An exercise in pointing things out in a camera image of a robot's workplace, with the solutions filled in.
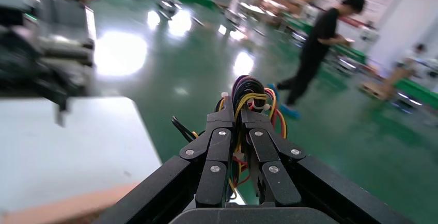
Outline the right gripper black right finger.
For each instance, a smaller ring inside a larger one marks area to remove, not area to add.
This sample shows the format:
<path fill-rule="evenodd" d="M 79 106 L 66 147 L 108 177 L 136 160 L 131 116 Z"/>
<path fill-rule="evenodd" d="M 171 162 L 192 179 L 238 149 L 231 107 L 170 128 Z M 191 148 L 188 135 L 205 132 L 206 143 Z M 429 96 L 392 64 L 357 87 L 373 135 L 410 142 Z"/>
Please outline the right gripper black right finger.
<path fill-rule="evenodd" d="M 298 206 L 302 197 L 287 169 L 306 157 L 298 145 L 274 131 L 267 115 L 244 108 L 240 111 L 241 149 L 259 203 Z"/>

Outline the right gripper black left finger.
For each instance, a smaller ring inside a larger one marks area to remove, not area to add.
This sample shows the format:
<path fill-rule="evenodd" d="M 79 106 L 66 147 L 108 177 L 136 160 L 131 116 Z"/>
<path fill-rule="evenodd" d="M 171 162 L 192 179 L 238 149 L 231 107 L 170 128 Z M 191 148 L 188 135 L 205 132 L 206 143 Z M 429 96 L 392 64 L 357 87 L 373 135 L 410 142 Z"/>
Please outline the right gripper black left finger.
<path fill-rule="evenodd" d="M 199 180 L 197 208 L 221 208 L 226 201 L 235 120 L 231 97 L 224 96 L 223 100 L 221 110 L 207 115 L 205 131 L 180 151 Z"/>

